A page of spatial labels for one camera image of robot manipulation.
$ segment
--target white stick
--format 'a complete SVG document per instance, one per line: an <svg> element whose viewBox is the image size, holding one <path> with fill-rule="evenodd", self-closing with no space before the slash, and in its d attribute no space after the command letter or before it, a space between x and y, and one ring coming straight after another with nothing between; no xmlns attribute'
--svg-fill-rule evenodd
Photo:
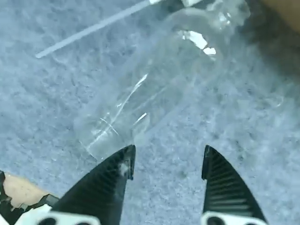
<svg viewBox="0 0 300 225"><path fill-rule="evenodd" d="M103 21L100 21L99 23L96 23L96 24L94 24L94 25L92 25L92 26L90 26L90 27L88 27L88 28L86 28L86 29L84 29L84 30L82 30L82 31L80 31L80 32L78 32L78 33L76 33L76 34L74 34L74 35L72 35L72 36L56 43L56 44L54 44L54 45L52 45L52 46L50 46L49 48L46 48L45 50L37 53L35 56L36 56L36 58L40 59L40 58L42 58L42 57L44 57L48 54L53 53L54 51L56 51L58 49L61 49L65 46L67 46L68 44L71 44L71 43L73 43L73 42L75 42L75 41L77 41L77 40L79 40L79 39L95 32L95 31L97 31L97 30L101 29L101 28L106 27L107 25L110 25L110 24L112 24L112 23L114 23L114 22L116 22L120 19L123 19L123 18L125 18L125 17L127 17L127 16L129 16L133 13L136 13L136 12L146 8L147 6L149 6L151 4L158 3L159 1L161 1L161 0L156 0L156 1L144 0L140 3L137 3L134 6L131 6L127 9L125 9L125 10L123 10L123 11L121 11L121 12L119 12L119 13L117 13L117 14L109 17L109 18L107 18L107 19L104 19Z"/></svg>

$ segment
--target cardboard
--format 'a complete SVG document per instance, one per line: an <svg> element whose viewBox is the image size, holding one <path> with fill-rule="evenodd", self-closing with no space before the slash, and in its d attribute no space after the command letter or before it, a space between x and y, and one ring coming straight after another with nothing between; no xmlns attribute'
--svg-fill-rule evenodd
<svg viewBox="0 0 300 225"><path fill-rule="evenodd" d="M280 16L296 32L300 33L300 0L262 0Z"/></svg>

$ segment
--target gray carpet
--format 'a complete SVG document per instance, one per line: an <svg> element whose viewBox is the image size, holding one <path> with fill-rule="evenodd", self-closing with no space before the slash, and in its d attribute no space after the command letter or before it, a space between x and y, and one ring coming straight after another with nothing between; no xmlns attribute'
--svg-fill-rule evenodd
<svg viewBox="0 0 300 225"><path fill-rule="evenodd" d="M138 0L0 0L0 169L61 196L96 161L72 123L177 6L160 4L42 59L34 54ZM204 146L236 167L273 225L300 221L300 40L252 1L227 66L138 149L122 224L199 224Z"/></svg>

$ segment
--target plastic bottle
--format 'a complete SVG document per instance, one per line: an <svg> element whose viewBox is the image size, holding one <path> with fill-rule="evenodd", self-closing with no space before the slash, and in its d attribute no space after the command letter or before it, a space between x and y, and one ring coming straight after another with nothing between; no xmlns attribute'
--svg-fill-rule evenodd
<svg viewBox="0 0 300 225"><path fill-rule="evenodd" d="M229 39L250 15L243 0L219 0L206 10L182 9L170 17L75 120L86 150L102 161L142 143L174 110L195 78L208 80L222 63Z"/></svg>

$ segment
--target bottle neck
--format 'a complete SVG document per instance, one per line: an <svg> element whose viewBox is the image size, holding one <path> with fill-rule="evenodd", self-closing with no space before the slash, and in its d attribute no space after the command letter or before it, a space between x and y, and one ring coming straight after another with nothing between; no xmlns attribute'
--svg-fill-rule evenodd
<svg viewBox="0 0 300 225"><path fill-rule="evenodd" d="M244 0L216 0L206 10L212 19L211 25L229 35L250 17L249 7Z"/></svg>

